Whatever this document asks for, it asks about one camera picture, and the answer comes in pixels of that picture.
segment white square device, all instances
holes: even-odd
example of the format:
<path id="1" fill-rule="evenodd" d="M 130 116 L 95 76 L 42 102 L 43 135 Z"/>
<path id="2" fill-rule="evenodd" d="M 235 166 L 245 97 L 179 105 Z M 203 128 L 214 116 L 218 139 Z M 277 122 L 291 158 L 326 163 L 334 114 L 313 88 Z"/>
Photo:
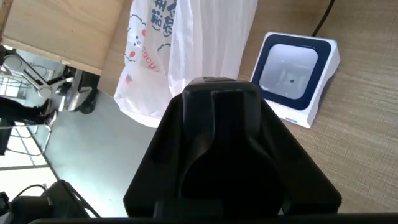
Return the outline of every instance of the white square device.
<path id="1" fill-rule="evenodd" d="M 310 128 L 339 63 L 335 40 L 269 32 L 251 81 L 278 117 Z"/>

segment textured tablecloth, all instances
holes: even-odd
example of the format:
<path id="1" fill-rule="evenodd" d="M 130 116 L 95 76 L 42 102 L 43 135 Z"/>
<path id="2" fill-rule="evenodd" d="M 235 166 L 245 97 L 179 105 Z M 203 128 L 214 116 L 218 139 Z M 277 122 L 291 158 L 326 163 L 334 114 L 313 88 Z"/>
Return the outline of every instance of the textured tablecloth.
<path id="1" fill-rule="evenodd" d="M 311 35 L 328 3 L 259 0 L 240 79 L 266 32 Z M 285 124 L 340 191 L 340 213 L 398 212 L 398 1 L 336 0 L 318 36 L 341 64 L 312 128 Z"/>

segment white plastic bag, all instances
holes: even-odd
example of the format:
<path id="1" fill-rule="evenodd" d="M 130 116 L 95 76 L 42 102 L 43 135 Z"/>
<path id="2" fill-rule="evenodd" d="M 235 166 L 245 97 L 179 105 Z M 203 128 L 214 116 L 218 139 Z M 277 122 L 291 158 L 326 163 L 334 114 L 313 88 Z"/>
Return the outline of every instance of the white plastic bag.
<path id="1" fill-rule="evenodd" d="M 237 78 L 257 0 L 134 0 L 114 99 L 157 127 L 171 98 L 196 77 Z"/>

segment gray floor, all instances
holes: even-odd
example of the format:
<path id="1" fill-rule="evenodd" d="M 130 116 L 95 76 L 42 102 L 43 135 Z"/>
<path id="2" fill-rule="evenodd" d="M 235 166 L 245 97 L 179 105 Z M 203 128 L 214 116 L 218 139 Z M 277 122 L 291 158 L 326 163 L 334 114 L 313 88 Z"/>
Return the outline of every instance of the gray floor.
<path id="1" fill-rule="evenodd" d="M 92 114 L 60 113 L 45 155 L 102 217 L 125 217 L 123 196 L 154 132 L 100 93 Z"/>

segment red print on bag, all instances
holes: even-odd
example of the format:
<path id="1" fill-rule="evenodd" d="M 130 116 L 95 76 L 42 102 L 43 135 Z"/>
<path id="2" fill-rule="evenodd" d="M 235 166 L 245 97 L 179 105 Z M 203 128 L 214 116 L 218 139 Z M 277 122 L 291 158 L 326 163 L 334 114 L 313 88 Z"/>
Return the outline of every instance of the red print on bag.
<path id="1" fill-rule="evenodd" d="M 144 57 L 145 62 L 148 64 L 148 68 L 151 70 L 155 70 L 156 65 L 154 62 L 152 62 L 152 59 L 149 56 L 148 52 L 145 50 L 145 47 L 142 47 L 142 56 Z"/>

